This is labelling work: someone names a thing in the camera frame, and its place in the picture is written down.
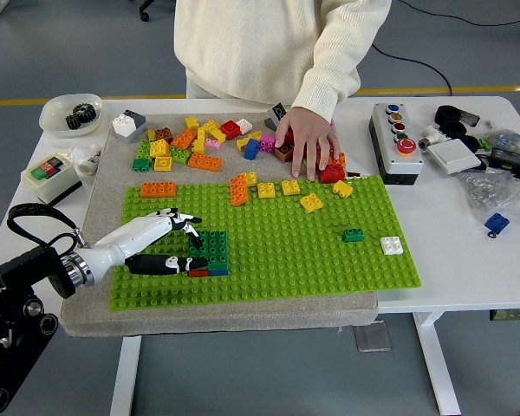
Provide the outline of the person's left hand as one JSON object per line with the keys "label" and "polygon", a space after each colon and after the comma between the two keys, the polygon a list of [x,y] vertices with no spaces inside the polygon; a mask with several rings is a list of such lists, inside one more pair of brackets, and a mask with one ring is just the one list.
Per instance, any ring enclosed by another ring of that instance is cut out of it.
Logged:
{"label": "person's left hand", "polygon": [[294,152],[291,176],[300,176],[303,153],[307,154],[307,180],[315,179],[316,169],[324,170],[328,164],[330,152],[338,159],[341,153],[340,143],[331,129],[330,123],[320,115],[303,107],[292,107],[281,119],[276,130],[276,147],[283,145],[288,130],[294,138]]}

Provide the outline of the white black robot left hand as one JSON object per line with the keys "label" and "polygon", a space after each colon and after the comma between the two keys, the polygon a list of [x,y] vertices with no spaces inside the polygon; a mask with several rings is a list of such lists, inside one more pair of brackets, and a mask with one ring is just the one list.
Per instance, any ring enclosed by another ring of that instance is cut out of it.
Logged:
{"label": "white black robot left hand", "polygon": [[133,274],[169,276],[208,265],[203,257],[146,255],[143,250],[172,231],[183,231],[194,246],[202,247],[195,224],[201,218],[179,213],[175,208],[154,211],[135,218],[112,231],[88,249],[76,253],[88,266],[83,273],[86,285],[96,285],[114,266],[126,265]]}

